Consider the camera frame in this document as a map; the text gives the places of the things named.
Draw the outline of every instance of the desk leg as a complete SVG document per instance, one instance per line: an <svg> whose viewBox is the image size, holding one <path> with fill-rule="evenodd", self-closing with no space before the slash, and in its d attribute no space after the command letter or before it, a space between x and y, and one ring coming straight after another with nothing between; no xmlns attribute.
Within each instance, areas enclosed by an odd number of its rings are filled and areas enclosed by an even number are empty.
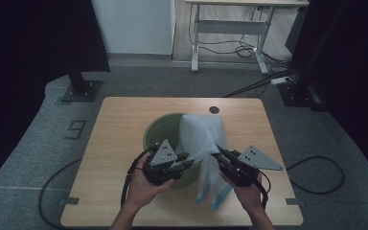
<svg viewBox="0 0 368 230"><path fill-rule="evenodd" d="M267 37L268 29L270 28L271 19L273 18L273 14L274 14L274 7L270 7L268 18L265 21L264 32L262 34L262 38L259 40L258 47L253 49L253 51L255 52L256 60L258 61L259 67L262 71L262 74L264 75L268 74L268 70L267 70L267 67L265 66L265 58L262 55L262 50L263 50L263 46L265 45L265 38Z"/></svg>
<svg viewBox="0 0 368 230"><path fill-rule="evenodd" d="M198 24L199 24L199 5L196 5L195 23L194 23L194 45L193 58L191 61L191 70L198 72Z"/></svg>

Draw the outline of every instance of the human arm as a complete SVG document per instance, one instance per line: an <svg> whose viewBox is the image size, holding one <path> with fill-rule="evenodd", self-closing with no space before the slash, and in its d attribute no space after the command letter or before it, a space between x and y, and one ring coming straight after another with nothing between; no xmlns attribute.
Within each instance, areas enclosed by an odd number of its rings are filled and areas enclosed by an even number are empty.
<svg viewBox="0 0 368 230"><path fill-rule="evenodd" d="M234 188L234 192L238 197L239 202L241 203L241 207L243 207L243 209L249 215L250 220L252 221L253 229L274 229L274 226L268 218L265 212L265 208L261 203L261 192L256 187L256 185L253 184L250 187L237 187L235 183L223 172L221 172L220 175L226 182L228 182L232 186L232 188ZM259 182L262 181L261 173L259 173L258 180Z"/></svg>
<svg viewBox="0 0 368 230"><path fill-rule="evenodd" d="M150 155L147 153L137 163L129 183L129 189L124 205L112 223L110 230L130 229L133 220L139 210L151 203L151 201L160 193L163 193L172 186L174 180L171 179L160 186L155 186L148 182L143 172L140 170Z"/></svg>

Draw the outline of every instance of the wooden table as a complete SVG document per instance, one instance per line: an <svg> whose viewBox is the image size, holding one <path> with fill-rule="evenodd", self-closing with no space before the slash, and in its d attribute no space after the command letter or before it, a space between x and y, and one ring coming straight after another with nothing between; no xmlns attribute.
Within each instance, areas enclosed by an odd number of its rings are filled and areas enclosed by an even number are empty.
<svg viewBox="0 0 368 230"><path fill-rule="evenodd" d="M143 151L143 134L156 118L172 112L210 114L216 106L223 120L230 150L254 145L284 166L262 102L258 99L106 98L89 139L70 197L61 217L64 226L110 226L120 210L126 172ZM303 217L286 171L264 171L272 189L267 214L275 225L299 225ZM196 204L197 183L171 189L140 210L134 226L243 226L251 225L231 192L217 211L211 198Z"/></svg>
<svg viewBox="0 0 368 230"><path fill-rule="evenodd" d="M198 34L230 34L230 35L261 35L258 46L253 49L254 56L258 61L262 74L268 74L262 50L265 38L270 28L276 7L307 7L308 0L185 0L186 3L196 5L194 22L194 46L191 69L198 71ZM226 6L259 6L270 7L266 21L224 21L224 20L201 20L199 19L199 8L201 5L226 5Z"/></svg>

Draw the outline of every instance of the power strip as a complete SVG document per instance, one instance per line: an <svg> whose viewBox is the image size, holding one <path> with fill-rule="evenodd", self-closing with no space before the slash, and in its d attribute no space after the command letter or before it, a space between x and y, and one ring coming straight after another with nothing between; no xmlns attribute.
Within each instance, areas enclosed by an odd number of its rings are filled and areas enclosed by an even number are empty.
<svg viewBox="0 0 368 230"><path fill-rule="evenodd" d="M271 81L272 85L284 84L284 83L292 83L292 78L283 77L283 78L278 78L278 79L274 79Z"/></svg>

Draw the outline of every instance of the black curtain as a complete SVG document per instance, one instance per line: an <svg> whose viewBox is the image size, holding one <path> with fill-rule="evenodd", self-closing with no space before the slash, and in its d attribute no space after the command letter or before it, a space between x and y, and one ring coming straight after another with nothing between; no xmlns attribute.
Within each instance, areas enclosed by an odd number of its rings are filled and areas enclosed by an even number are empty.
<svg viewBox="0 0 368 230"><path fill-rule="evenodd" d="M90 0L0 0L0 167L70 64L109 72Z"/></svg>
<svg viewBox="0 0 368 230"><path fill-rule="evenodd" d="M319 81L327 108L368 159L368 1L310 1L293 64L297 91Z"/></svg>

